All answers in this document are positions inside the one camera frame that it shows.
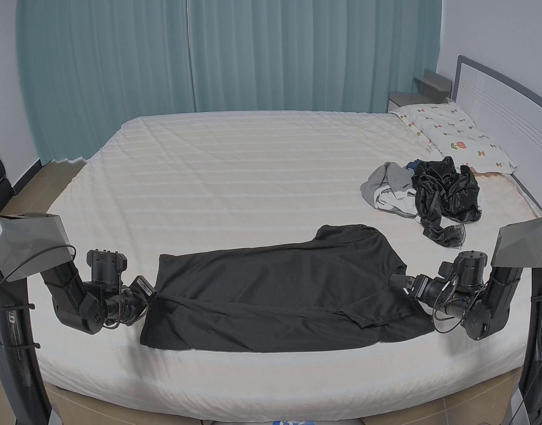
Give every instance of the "patterned pillowcase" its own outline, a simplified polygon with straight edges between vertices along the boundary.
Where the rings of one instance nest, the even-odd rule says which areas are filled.
[[[456,103],[413,104],[391,110],[419,137],[475,172],[512,174],[516,165],[499,144],[481,132]]]

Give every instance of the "gray cloth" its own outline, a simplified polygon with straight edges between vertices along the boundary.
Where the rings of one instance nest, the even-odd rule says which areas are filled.
[[[412,170],[395,162],[385,162],[362,184],[362,197],[375,209],[390,211],[403,217],[414,217],[417,213],[413,205],[413,174]],[[388,196],[390,200],[383,202],[383,197],[387,199]]]

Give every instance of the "crumpled black clothing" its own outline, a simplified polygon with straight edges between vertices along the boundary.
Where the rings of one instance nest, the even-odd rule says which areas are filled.
[[[456,222],[476,222],[482,212],[478,209],[479,186],[468,166],[456,171],[454,160],[423,161],[414,170],[415,205],[423,235],[444,247],[459,247],[466,239],[463,224],[442,228],[442,216]]]
[[[434,330],[389,286],[406,265],[366,225],[324,225],[312,241],[161,255],[140,343],[165,350],[328,351]]]

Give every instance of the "floor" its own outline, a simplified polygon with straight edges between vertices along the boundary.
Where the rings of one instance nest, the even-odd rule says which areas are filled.
[[[84,166],[52,162],[44,166],[21,193],[13,197],[3,215],[45,213]],[[362,418],[365,425],[499,425],[520,369],[477,384],[447,397],[402,411]],[[186,417],[145,413],[86,397],[46,384],[51,402],[64,425],[201,425]],[[0,384],[0,425],[12,425],[13,414]]]

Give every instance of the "mattress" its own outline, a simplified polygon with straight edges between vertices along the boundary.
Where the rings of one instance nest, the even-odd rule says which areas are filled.
[[[160,253],[296,243],[324,224],[355,223],[378,228],[408,274],[434,276],[458,249],[424,237],[414,219],[371,208],[360,185],[385,161],[437,157],[394,115],[143,117],[121,127],[49,212],[77,247],[83,280],[90,249],[123,252],[126,284],[139,274],[154,283]],[[491,255],[499,227],[534,214],[506,177],[478,180],[483,216],[466,225],[463,249]],[[140,346],[142,322],[95,336],[61,325],[39,276],[29,278],[29,295],[46,381],[126,407],[217,421],[349,419],[442,397],[522,365],[530,315],[525,272],[507,326],[480,342],[457,328],[343,351],[165,351]]]

